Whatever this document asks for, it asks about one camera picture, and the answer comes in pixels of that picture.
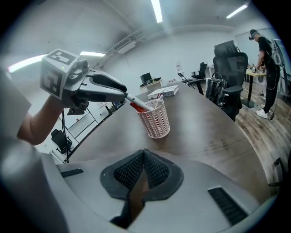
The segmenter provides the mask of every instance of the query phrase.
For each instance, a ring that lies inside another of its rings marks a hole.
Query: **pen holder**
[[[157,100],[151,100],[145,104],[155,108]],[[170,131],[170,124],[163,103],[156,109],[147,112],[137,112],[141,122],[144,124],[147,134],[151,138],[161,138],[166,136]]]

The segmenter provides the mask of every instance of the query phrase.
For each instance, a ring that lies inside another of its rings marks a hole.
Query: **ceiling light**
[[[156,21],[158,23],[162,22],[163,18],[162,18],[160,0],[151,0],[151,3],[153,5],[154,11],[155,11]]]
[[[80,53],[81,56],[104,56],[104,53],[93,53],[93,52],[84,52]]]
[[[247,5],[242,5],[239,9],[235,10],[234,12],[232,12],[230,15],[228,15],[226,18],[229,19],[232,16],[234,16],[236,13],[242,11],[243,9],[247,8]]]
[[[35,57],[31,57],[31,58],[28,58],[26,60],[23,60],[23,61],[20,61],[20,62],[17,62],[11,66],[8,67],[8,71],[10,73],[13,73],[15,72],[16,70],[19,70],[20,68],[22,67],[25,67],[25,66],[28,66],[30,64],[33,64],[33,63],[36,63],[36,62],[39,62],[41,61],[41,59],[45,56],[46,54],[44,55],[39,55],[39,56],[35,56]]]

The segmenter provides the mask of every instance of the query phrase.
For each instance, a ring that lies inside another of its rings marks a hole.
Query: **white box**
[[[151,94],[149,94],[147,97],[151,99],[156,99],[160,93],[162,93],[163,96],[174,96],[176,92],[179,90],[178,85],[175,86],[167,86],[158,90],[154,90]]]

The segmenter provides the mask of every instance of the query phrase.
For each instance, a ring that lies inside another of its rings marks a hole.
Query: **monitor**
[[[146,81],[151,80],[151,74],[150,73],[144,74],[140,76],[140,79],[142,81],[142,84],[144,84]]]

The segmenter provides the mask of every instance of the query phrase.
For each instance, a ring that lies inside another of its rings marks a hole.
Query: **gray desk surface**
[[[148,101],[148,93],[137,96]],[[185,155],[213,166],[254,195],[269,196],[266,176],[256,152],[241,129],[219,107],[185,84],[164,98],[171,130],[150,138],[135,109],[126,103],[79,146],[70,163],[109,157],[143,148]]]

